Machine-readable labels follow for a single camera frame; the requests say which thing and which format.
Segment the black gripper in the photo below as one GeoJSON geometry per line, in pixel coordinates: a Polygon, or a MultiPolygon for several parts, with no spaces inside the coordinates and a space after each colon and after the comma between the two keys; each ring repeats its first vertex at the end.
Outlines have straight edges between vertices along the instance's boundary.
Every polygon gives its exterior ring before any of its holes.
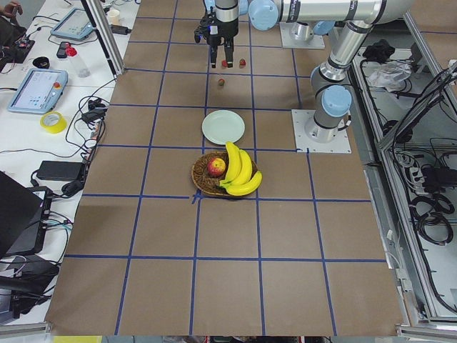
{"type": "Polygon", "coordinates": [[[223,22],[213,21],[207,28],[207,43],[210,45],[210,63],[216,68],[218,46],[225,46],[225,57],[228,68],[233,67],[234,37],[238,34],[238,20],[223,22]]]}

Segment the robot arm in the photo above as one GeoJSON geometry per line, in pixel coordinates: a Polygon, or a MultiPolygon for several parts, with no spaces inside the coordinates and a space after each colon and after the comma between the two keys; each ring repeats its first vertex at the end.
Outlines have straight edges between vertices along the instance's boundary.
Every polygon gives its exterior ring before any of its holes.
{"type": "Polygon", "coordinates": [[[372,28],[373,24],[362,20],[347,21],[332,44],[327,60],[311,73],[316,110],[305,125],[305,132],[311,140],[329,143],[351,124],[349,119],[344,126],[339,126],[352,105],[352,95],[343,81],[354,56],[372,28]]]}
{"type": "Polygon", "coordinates": [[[403,16],[412,1],[205,1],[204,16],[194,31],[194,40],[210,46],[211,66],[216,67],[219,46],[224,47],[226,63],[233,66],[234,37],[238,18],[248,14],[259,31],[277,23],[340,21],[345,24],[336,45],[319,67],[322,75],[334,81],[344,79],[347,68],[373,26],[403,16]]]}

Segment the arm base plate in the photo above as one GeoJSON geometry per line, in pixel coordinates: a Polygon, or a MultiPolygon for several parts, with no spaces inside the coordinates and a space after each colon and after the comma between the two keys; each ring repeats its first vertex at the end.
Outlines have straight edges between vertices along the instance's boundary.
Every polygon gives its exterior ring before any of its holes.
{"type": "Polygon", "coordinates": [[[309,25],[280,23],[281,43],[287,49],[325,49],[322,36],[315,35],[309,25]]]}
{"type": "Polygon", "coordinates": [[[314,121],[314,110],[293,109],[292,122],[297,152],[317,154],[350,154],[344,120],[336,128],[324,129],[314,121]]]}

